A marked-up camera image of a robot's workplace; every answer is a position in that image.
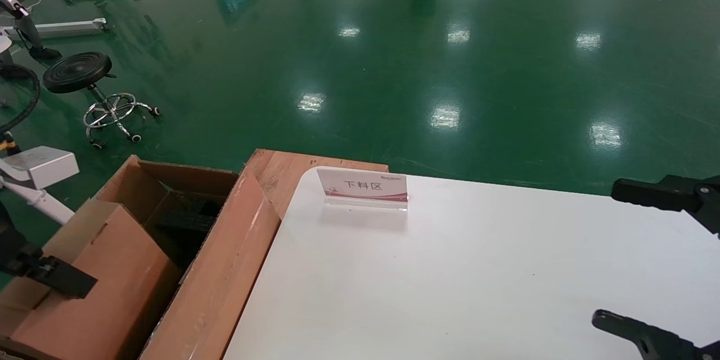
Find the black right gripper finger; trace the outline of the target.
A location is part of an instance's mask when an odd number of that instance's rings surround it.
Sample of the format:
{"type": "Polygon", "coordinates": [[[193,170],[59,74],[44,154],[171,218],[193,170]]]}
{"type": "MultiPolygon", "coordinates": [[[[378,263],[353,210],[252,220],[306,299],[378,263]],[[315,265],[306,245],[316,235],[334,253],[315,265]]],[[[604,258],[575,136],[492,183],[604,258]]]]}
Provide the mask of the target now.
{"type": "Polygon", "coordinates": [[[694,179],[666,175],[656,183],[621,178],[614,182],[611,198],[615,201],[685,211],[711,234],[719,234],[719,176],[694,179]]]}
{"type": "Polygon", "coordinates": [[[719,359],[718,340],[704,347],[632,317],[598,309],[592,325],[634,344],[643,359],[719,359]]]}

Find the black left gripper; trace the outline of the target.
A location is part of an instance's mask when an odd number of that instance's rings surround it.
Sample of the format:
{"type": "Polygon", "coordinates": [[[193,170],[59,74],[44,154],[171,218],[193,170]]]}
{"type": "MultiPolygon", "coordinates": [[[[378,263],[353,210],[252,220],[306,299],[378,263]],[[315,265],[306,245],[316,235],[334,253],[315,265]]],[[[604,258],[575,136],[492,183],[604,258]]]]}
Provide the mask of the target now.
{"type": "Polygon", "coordinates": [[[31,264],[33,245],[26,239],[1,203],[1,268],[12,276],[26,276],[70,299],[84,299],[98,279],[57,257],[41,257],[31,264]]]}

